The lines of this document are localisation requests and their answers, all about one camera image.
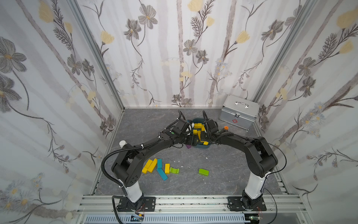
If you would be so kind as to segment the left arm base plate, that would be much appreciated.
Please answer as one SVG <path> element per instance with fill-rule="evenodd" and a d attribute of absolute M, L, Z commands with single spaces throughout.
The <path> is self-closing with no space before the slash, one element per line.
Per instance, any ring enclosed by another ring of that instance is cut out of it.
<path fill-rule="evenodd" d="M 141 197 L 137 202 L 133 203 L 126 197 L 119 197 L 116 209 L 118 212 L 154 212 L 156 199 L 156 197 Z"/>

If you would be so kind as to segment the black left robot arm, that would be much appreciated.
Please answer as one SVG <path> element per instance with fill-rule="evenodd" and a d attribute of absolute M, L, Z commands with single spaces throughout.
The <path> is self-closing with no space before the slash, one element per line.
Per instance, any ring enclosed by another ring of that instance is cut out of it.
<path fill-rule="evenodd" d="M 138 180 L 145 162 L 164 149 L 176 144 L 188 144 L 192 133 L 193 122 L 179 111 L 179 117 L 163 131 L 158 132 L 156 138 L 135 146 L 126 143 L 121 149 L 106 155 L 101 163 L 101 171 L 122 189 L 129 202 L 141 204 L 144 194 Z"/>

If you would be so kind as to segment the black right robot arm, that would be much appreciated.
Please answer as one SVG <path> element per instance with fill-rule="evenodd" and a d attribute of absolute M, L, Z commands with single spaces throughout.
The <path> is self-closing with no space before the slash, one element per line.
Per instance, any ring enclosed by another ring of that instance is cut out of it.
<path fill-rule="evenodd" d="M 278 158 L 264 137 L 246 138 L 228 130 L 220 130 L 218 124 L 203 113 L 206 138 L 209 143 L 230 146 L 240 150 L 246 156 L 250 170 L 249 181 L 242 193 L 243 199 L 255 201 L 262 197 L 267 177 L 273 173 Z"/>

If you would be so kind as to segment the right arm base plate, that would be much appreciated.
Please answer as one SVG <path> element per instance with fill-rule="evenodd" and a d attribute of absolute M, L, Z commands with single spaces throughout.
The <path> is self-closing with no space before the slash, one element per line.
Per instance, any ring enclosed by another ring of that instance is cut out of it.
<path fill-rule="evenodd" d="M 247 196 L 228 197 L 227 207 L 230 211 L 266 211 L 266 205 L 262 197 L 251 199 Z"/>

